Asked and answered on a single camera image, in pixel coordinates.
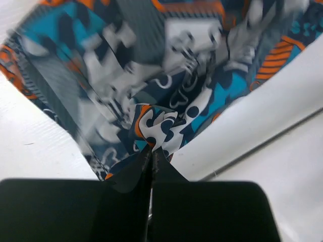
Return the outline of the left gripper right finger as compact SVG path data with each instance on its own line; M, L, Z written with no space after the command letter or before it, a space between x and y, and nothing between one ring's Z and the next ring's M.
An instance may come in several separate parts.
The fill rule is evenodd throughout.
M196 182L185 179L165 158L153 153L152 240L197 241Z

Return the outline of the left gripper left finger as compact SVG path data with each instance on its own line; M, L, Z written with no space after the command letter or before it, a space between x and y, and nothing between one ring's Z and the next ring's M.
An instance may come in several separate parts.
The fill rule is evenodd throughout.
M152 185L151 147L146 146L135 161L102 185L95 240L146 241Z

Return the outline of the colourful patterned shorts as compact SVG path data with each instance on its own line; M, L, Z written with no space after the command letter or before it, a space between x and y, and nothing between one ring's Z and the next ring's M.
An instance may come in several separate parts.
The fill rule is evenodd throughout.
M99 180L150 146L167 160L322 34L322 1L40 1L1 72Z

